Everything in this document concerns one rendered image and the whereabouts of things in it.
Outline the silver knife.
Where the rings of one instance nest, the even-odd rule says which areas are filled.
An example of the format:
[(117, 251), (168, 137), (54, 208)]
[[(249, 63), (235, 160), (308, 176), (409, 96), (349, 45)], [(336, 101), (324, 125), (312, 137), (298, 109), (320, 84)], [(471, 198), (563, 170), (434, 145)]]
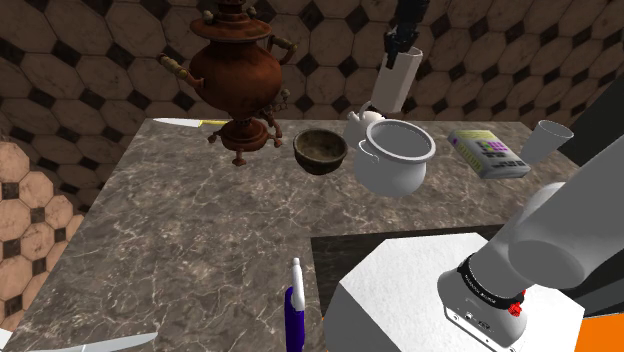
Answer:
[(148, 343), (154, 340), (157, 336), (158, 333), (153, 332), (93, 342), (61, 349), (31, 350), (29, 352), (114, 352)]

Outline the short white cup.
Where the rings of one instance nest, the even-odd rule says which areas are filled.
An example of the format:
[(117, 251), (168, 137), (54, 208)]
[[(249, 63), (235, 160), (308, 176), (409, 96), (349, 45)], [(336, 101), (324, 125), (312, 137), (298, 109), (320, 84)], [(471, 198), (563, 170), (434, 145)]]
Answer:
[(519, 157), (527, 164), (537, 164), (573, 137), (574, 133), (568, 127), (540, 120), (522, 146)]

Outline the grey calculator with coloured keys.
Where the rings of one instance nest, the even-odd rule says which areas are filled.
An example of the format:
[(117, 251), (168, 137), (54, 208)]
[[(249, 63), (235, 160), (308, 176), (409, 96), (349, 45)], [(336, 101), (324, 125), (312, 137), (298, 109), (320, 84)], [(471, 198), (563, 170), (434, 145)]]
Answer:
[(481, 179), (522, 178), (531, 167), (490, 130), (453, 130), (447, 140)]

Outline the dark metal bowl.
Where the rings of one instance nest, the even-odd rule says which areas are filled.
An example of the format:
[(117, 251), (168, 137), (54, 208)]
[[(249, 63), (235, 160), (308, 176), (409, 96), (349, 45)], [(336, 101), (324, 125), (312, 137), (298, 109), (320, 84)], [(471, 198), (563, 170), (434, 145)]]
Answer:
[(322, 128), (299, 132), (293, 139), (297, 163), (308, 173), (325, 175), (337, 170), (348, 153), (343, 137)]

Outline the blue and white pen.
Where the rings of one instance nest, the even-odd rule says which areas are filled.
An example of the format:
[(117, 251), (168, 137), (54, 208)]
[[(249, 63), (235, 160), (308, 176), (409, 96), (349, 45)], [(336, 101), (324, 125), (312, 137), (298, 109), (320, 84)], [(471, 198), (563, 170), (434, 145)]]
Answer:
[(305, 343), (305, 294), (300, 260), (292, 260), (292, 285), (285, 291), (286, 352), (302, 352)]

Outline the yellow handled knife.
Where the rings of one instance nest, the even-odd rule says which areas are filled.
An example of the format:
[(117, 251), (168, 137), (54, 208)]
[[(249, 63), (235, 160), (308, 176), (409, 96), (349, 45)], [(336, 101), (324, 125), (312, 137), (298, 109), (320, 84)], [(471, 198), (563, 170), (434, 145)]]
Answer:
[(193, 128), (199, 128), (202, 125), (222, 126), (228, 123), (227, 120), (200, 120), (200, 119), (189, 119), (189, 118), (154, 118), (154, 121), (165, 123), (165, 124), (170, 124), (170, 125), (193, 127)]

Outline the white teapot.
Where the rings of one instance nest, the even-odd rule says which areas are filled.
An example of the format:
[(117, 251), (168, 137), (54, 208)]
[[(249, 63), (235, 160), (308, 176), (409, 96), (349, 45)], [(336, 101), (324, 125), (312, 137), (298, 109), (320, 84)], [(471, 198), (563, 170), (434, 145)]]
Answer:
[(355, 113), (350, 111), (347, 114), (347, 124), (343, 131), (343, 138), (347, 145), (356, 148), (357, 144), (366, 137), (367, 127), (379, 120), (384, 120), (385, 116), (377, 111), (370, 110), (370, 101), (362, 105), (360, 111)]

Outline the tall white cup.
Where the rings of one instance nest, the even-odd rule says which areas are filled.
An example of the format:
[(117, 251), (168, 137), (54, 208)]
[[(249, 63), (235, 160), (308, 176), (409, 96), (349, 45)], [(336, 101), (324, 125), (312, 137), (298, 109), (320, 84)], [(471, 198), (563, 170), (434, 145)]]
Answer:
[(423, 52), (411, 47), (408, 52), (399, 52), (393, 68), (388, 69), (388, 54), (384, 54), (370, 99), (377, 110), (382, 113), (397, 113), (401, 110), (422, 59)]

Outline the white cooking pot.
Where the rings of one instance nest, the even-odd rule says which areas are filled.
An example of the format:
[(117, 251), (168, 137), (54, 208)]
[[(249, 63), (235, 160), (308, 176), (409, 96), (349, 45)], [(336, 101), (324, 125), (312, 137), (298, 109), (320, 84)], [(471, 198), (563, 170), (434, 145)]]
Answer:
[(435, 152), (436, 144), (424, 129), (402, 120), (379, 120), (367, 127), (356, 146), (355, 178), (377, 195), (407, 196), (422, 185), (426, 163)]

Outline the brown copper samovar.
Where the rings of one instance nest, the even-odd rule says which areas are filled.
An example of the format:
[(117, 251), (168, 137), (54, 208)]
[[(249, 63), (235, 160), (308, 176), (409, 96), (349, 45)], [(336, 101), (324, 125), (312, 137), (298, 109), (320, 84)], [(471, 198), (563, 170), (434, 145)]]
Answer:
[(208, 137), (220, 140), (236, 153), (233, 164), (246, 163), (245, 152), (257, 151), (271, 139), (281, 146), (282, 131), (274, 113), (287, 106), (289, 92), (282, 88), (282, 66), (297, 45), (275, 36), (271, 26), (244, 9), (246, 0), (215, 0), (216, 13), (205, 10), (190, 30), (209, 44), (198, 51), (187, 68), (166, 54), (157, 61), (215, 109), (231, 120)]

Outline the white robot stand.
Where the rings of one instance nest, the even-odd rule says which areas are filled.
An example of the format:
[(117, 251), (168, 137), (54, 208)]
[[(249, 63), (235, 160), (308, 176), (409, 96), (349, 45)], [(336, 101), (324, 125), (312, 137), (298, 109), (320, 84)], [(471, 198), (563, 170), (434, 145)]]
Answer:
[[(439, 276), (485, 245), (476, 233), (387, 239), (338, 283), (324, 315), (328, 352), (492, 352), (446, 316)], [(574, 352), (584, 309), (530, 287), (528, 323), (506, 352)]]

